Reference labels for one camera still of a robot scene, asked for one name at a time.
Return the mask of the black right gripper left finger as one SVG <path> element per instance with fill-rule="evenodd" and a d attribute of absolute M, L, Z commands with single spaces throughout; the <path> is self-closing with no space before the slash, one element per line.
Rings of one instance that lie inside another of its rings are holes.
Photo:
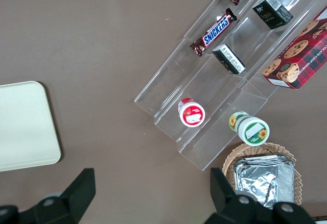
<path fill-rule="evenodd" d="M 95 171 L 85 168 L 59 195 L 33 207 L 36 223 L 79 223 L 96 194 Z"/>

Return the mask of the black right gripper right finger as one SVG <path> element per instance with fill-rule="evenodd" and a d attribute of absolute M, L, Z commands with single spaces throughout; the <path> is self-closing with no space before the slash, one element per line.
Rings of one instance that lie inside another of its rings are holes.
<path fill-rule="evenodd" d="M 216 208 L 210 223 L 255 223 L 256 202 L 237 195 L 220 168 L 211 168 L 210 193 Z"/>

